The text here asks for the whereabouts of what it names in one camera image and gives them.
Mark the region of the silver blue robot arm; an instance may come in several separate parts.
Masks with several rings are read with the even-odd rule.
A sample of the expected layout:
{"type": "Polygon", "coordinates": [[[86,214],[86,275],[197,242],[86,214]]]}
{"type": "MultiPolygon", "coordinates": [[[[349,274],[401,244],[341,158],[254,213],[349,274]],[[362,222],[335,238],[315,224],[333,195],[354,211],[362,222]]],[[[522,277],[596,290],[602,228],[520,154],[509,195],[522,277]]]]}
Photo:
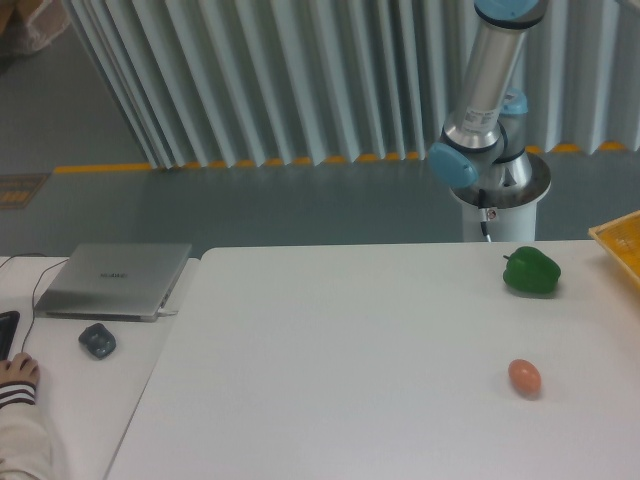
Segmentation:
{"type": "Polygon", "coordinates": [[[479,17],[455,108],[427,160],[443,183],[476,183],[507,148],[499,123],[505,93],[529,29],[544,18],[546,1],[476,1],[479,17]]]}

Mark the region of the person's hand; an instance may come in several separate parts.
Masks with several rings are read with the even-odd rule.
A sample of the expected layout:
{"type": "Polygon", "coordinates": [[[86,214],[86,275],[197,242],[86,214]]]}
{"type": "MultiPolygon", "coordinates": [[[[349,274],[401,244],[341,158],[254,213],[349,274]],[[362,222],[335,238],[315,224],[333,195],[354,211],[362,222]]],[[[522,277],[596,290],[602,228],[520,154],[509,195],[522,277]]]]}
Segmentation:
{"type": "Polygon", "coordinates": [[[0,384],[29,384],[37,386],[40,380],[38,362],[28,353],[20,352],[11,360],[2,360],[0,363],[0,384]]]}

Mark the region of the white striped sleeve forearm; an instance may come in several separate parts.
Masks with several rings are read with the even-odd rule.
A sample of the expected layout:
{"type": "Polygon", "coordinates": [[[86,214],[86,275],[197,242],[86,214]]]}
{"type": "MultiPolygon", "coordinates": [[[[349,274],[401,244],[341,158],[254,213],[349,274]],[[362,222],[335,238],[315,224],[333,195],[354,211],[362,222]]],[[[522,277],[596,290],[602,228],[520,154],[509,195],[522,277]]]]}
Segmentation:
{"type": "Polygon", "coordinates": [[[1,478],[56,479],[47,421],[36,405],[36,385],[1,385],[1,478]]]}

